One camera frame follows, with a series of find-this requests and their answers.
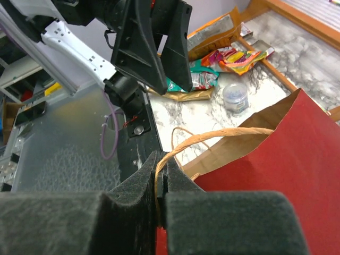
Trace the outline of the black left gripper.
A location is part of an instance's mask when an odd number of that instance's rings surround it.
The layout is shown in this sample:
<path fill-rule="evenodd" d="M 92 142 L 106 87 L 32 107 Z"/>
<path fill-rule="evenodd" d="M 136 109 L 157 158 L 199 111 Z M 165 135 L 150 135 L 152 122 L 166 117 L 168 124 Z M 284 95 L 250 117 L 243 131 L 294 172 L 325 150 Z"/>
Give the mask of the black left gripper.
<path fill-rule="evenodd" d="M 192 89 L 188 27 L 192 7 L 184 1 L 53 1 L 66 23 L 86 27 L 97 19 L 117 35 L 113 64 L 127 77 L 163 95 L 165 75 L 184 91 Z M 153 32 L 167 34 L 157 55 Z"/>

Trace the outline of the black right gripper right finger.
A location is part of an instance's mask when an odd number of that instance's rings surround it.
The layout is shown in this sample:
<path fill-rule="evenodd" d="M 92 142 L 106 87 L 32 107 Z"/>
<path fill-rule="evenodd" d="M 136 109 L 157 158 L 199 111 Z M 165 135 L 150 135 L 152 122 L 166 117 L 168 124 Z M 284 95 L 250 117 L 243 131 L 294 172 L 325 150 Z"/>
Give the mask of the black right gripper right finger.
<path fill-rule="evenodd" d="M 167 170 L 161 215 L 168 254 L 309 254 L 281 193 L 205 192 L 178 167 Z"/>

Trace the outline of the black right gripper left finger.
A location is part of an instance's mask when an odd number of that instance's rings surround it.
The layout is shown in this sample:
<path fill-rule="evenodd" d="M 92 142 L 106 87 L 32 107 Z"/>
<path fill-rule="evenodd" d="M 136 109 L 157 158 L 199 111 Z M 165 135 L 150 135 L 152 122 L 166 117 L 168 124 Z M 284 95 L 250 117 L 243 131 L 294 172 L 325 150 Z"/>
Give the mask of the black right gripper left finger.
<path fill-rule="evenodd" d="M 1 193 L 1 254 L 155 254 L 158 160 L 108 192 Z"/>

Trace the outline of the teal snack packet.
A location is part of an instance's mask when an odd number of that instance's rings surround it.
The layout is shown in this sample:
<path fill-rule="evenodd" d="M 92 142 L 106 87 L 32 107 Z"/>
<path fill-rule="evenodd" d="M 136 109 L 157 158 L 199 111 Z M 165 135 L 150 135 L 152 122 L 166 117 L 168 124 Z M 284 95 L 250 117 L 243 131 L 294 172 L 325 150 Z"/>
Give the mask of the teal snack packet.
<path fill-rule="evenodd" d="M 216 72 L 209 67 L 202 66 L 200 59 L 190 62 L 190 71 L 193 84 L 192 89 L 190 91 L 183 90 L 171 79 L 166 78 L 167 91 L 188 93 L 198 90 L 208 90 L 210 88 L 217 86 L 219 72 Z"/>

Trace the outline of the gold chips bag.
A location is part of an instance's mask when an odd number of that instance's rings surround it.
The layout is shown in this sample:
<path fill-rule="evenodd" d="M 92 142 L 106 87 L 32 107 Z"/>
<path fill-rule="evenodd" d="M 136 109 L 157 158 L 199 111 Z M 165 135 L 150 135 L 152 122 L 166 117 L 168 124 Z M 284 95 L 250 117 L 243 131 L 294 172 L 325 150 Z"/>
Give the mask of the gold chips bag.
<path fill-rule="evenodd" d="M 229 47 L 238 40 L 241 32 L 241 15 L 239 9 L 234 7 L 230 12 L 206 23 L 189 35 L 188 55 L 189 63 L 204 58 L 209 53 Z M 174 101 L 197 101 L 211 98 L 214 88 L 194 92 L 167 92 L 164 98 Z"/>

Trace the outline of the colourful candy packet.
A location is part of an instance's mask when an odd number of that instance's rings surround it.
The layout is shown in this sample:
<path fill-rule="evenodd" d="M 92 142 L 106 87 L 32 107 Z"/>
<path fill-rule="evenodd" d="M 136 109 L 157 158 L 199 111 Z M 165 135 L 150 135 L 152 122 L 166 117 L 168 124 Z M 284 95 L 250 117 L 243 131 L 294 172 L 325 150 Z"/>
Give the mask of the colourful candy packet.
<path fill-rule="evenodd" d="M 266 51 L 237 50 L 234 47 L 219 48 L 201 59 L 201 65 L 216 72 L 243 75 L 258 61 L 267 57 Z"/>

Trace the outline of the red paper bag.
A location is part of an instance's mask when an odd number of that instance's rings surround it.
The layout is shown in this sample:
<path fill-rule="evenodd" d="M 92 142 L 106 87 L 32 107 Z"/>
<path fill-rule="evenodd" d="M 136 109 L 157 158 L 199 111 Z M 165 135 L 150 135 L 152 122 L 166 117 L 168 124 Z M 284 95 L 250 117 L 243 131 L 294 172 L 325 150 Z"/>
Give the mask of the red paper bag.
<path fill-rule="evenodd" d="M 339 254 L 339 126 L 301 89 L 238 127 L 193 135 L 158 163 L 191 145 L 219 141 L 183 167 L 205 192 L 273 191 L 292 204 L 309 254 Z M 168 254 L 166 230 L 157 254 Z"/>

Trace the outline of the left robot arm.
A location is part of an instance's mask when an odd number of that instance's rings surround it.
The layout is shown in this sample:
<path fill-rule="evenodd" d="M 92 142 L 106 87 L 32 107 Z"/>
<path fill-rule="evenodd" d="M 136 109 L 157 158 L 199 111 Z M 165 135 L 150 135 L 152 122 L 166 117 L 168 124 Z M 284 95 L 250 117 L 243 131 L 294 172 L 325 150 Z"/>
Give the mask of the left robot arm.
<path fill-rule="evenodd" d="M 113 105 L 138 112 L 143 86 L 163 95 L 167 79 L 192 89 L 188 26 L 192 7 L 184 1 L 1 1 L 16 26 L 32 41 L 59 51 L 87 71 Z M 70 30 L 98 20 L 115 34 L 104 60 Z"/>

